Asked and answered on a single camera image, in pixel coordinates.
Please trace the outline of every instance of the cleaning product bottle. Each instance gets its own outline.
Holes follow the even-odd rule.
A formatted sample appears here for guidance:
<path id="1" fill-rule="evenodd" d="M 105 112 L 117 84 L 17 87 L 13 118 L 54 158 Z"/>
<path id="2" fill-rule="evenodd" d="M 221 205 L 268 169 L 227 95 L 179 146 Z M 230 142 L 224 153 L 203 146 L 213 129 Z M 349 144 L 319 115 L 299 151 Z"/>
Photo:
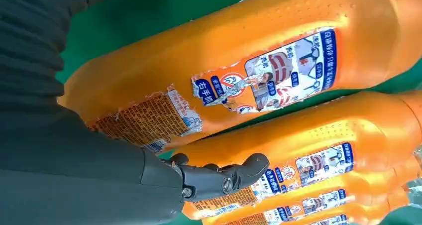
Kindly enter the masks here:
<path id="1" fill-rule="evenodd" d="M 403 188 L 398 188 L 389 194 L 386 202 L 363 206 L 357 203 L 350 203 L 338 208 L 316 213 L 300 221 L 289 222 L 290 225 L 348 225 L 356 223 L 359 225 L 378 225 L 385 216 L 410 204 L 409 194 Z"/>
<path id="2" fill-rule="evenodd" d="M 352 171 L 291 193 L 273 196 L 255 207 L 246 206 L 231 213 L 206 218 L 203 224 L 234 222 L 247 225 L 248 221 L 255 221 L 255 224 L 273 225 L 299 221 L 346 203 L 372 206 L 385 202 L 390 192 L 421 175 L 420 157 L 411 156 L 405 163 L 386 172 Z"/>
<path id="3" fill-rule="evenodd" d="M 270 168 L 257 183 L 220 199 L 186 203 L 192 219 L 215 216 L 266 197 L 354 171 L 385 171 L 422 143 L 422 91 L 360 92 L 181 147 L 190 164 L 238 164 L 265 154 Z"/>
<path id="4" fill-rule="evenodd" d="M 92 60 L 59 103 L 110 137 L 171 149 L 406 71 L 421 14 L 422 0 L 245 0 Z"/>

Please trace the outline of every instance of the peeling label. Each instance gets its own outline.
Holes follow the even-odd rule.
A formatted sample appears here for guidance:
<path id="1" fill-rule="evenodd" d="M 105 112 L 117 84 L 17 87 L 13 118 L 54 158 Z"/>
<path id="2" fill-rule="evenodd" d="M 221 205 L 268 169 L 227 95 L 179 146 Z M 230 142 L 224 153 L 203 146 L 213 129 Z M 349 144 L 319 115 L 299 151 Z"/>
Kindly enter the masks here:
<path id="1" fill-rule="evenodd" d="M 335 29 L 257 53 L 227 68 L 192 78 L 194 96 L 205 106 L 238 113 L 274 111 L 332 87 L 336 68 Z"/>
<path id="2" fill-rule="evenodd" d="M 172 137 L 202 131 L 202 124 L 199 115 L 171 87 L 166 93 L 154 93 L 143 101 L 119 109 L 115 114 L 87 123 L 91 130 L 100 131 L 113 139 L 147 146 L 156 153 L 165 150 Z"/>

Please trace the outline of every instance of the metal screw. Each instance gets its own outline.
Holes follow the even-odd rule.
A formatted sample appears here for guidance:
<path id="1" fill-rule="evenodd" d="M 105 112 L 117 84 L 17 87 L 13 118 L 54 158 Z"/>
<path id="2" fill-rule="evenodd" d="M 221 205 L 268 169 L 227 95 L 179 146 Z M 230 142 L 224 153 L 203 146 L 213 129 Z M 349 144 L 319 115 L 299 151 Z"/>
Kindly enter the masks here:
<path id="1" fill-rule="evenodd" d="M 233 182 L 230 178 L 223 180 L 223 193 L 228 194 L 233 189 Z"/>
<path id="2" fill-rule="evenodd" d="M 190 189 L 190 188 L 184 188 L 182 190 L 182 195 L 185 198 L 189 198 L 190 196 L 192 196 L 192 189 Z"/>

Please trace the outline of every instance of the robotic hand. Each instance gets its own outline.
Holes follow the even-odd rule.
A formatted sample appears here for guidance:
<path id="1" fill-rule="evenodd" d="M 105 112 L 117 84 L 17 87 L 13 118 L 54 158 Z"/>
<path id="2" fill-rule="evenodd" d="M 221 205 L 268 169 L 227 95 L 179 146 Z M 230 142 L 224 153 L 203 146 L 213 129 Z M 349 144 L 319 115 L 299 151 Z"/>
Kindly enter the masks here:
<path id="1" fill-rule="evenodd" d="M 260 153 L 251 155 L 242 165 L 228 165 L 222 168 L 215 164 L 202 168 L 189 166 L 188 161 L 184 154 L 176 154 L 169 160 L 163 160 L 182 177 L 182 196 L 189 202 L 236 193 L 258 181 L 269 166 L 267 157 Z"/>

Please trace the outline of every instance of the torn label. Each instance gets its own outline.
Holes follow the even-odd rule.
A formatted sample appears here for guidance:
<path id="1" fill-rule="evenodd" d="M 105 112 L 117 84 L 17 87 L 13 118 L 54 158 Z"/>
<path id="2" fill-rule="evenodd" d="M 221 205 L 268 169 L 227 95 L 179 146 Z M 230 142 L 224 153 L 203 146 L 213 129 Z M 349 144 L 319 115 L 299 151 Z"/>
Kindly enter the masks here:
<path id="1" fill-rule="evenodd" d="M 113 114 L 88 122 L 87 126 L 113 139 L 147 146 L 159 153 L 174 137 L 201 132 L 202 124 L 188 102 L 170 87 L 167 92 L 153 93 Z"/>

